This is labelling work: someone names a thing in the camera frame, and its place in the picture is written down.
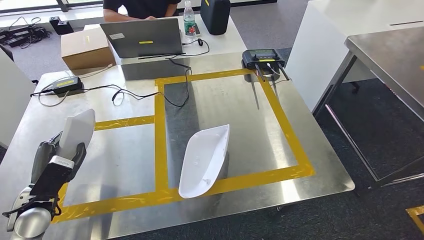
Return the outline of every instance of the water bottle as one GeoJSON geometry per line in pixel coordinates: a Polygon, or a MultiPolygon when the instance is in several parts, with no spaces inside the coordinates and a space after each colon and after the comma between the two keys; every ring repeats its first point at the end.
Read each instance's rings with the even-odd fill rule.
{"type": "Polygon", "coordinates": [[[185,31],[185,39],[188,43],[196,40],[196,20],[195,20],[195,12],[192,9],[192,2],[185,1],[185,9],[184,9],[184,31],[185,31]]]}

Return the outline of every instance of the white table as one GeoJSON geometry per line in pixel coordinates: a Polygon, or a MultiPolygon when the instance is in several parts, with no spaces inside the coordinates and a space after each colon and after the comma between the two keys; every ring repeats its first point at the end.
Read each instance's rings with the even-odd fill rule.
{"type": "MultiPolygon", "coordinates": [[[[308,2],[286,71],[309,110],[314,111],[347,56],[348,36],[424,26],[423,9],[422,0],[308,2]]],[[[356,61],[344,82],[372,78],[374,74],[356,61]]]]}
{"type": "MultiPolygon", "coordinates": [[[[186,39],[184,36],[183,16],[174,16],[172,18],[178,19],[179,29],[181,30],[181,33],[182,33],[181,42],[185,43],[186,39]]],[[[200,14],[196,14],[195,18],[196,18],[196,23],[201,34],[199,38],[205,40],[210,47],[210,52],[208,52],[207,54],[204,54],[204,56],[216,55],[216,54],[239,53],[239,52],[244,52],[247,49],[231,17],[228,19],[228,26],[227,26],[226,33],[222,35],[211,35],[208,32],[208,29],[206,28],[205,24],[203,23],[203,20],[200,14]]],[[[84,30],[94,29],[99,27],[100,27],[99,24],[90,24],[90,25],[85,25],[84,30]]],[[[208,48],[206,44],[204,44],[203,46],[199,46],[196,42],[182,47],[183,52],[186,53],[187,55],[204,53],[206,52],[207,49],[208,48]]],[[[113,54],[115,56],[116,64],[118,65],[160,61],[165,59],[165,57],[157,57],[157,58],[149,58],[149,59],[141,59],[141,60],[139,60],[138,57],[119,58],[115,50],[113,50],[113,54]]]]}

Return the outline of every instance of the black container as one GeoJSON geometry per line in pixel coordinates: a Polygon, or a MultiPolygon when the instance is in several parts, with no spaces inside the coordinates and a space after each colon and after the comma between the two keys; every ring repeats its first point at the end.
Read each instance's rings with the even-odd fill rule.
{"type": "Polygon", "coordinates": [[[60,21],[57,24],[56,33],[58,35],[65,35],[73,33],[74,29],[71,27],[71,24],[68,21],[60,21]]]}
{"type": "Polygon", "coordinates": [[[53,27],[55,32],[58,32],[58,23],[61,21],[61,19],[58,16],[52,16],[48,20],[53,27]]]}
{"type": "Polygon", "coordinates": [[[230,0],[201,0],[200,15],[210,34],[221,35],[227,31],[230,9],[230,0]]]}

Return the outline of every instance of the laptop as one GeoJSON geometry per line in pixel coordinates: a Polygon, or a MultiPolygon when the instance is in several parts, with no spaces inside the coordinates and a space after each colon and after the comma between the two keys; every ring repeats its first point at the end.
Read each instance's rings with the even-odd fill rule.
{"type": "Polygon", "coordinates": [[[121,59],[183,53],[178,19],[101,23],[121,59]]]}

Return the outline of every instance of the yellow tape square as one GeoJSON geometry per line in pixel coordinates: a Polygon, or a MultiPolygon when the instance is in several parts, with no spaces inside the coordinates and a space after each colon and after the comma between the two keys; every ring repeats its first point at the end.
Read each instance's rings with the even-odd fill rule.
{"type": "MultiPolygon", "coordinates": [[[[201,81],[247,75],[252,73],[253,71],[248,69],[237,69],[190,75],[188,80],[201,81]]],[[[166,84],[182,83],[185,81],[185,76],[158,78],[155,80],[155,85],[157,86],[158,91],[164,94],[166,84]]],[[[315,174],[314,168],[309,162],[308,156],[306,155],[299,139],[297,138],[271,86],[268,82],[263,82],[260,79],[259,82],[272,110],[275,113],[275,117],[277,118],[277,121],[287,139],[287,142],[297,160],[298,165],[220,179],[215,182],[212,188],[207,193],[205,193],[204,196],[277,183],[284,180],[309,177],[315,174]]],[[[178,194],[177,188],[168,187],[165,100],[162,95],[156,95],[154,97],[154,116],[134,117],[100,122],[96,124],[95,129],[96,131],[100,131],[104,129],[122,128],[140,124],[154,124],[155,191],[109,198],[71,206],[63,206],[68,186],[65,184],[59,192],[59,197],[61,198],[59,201],[59,206],[62,208],[62,214],[60,216],[56,216],[52,221],[53,223],[183,201],[183,199],[178,194]]]]}

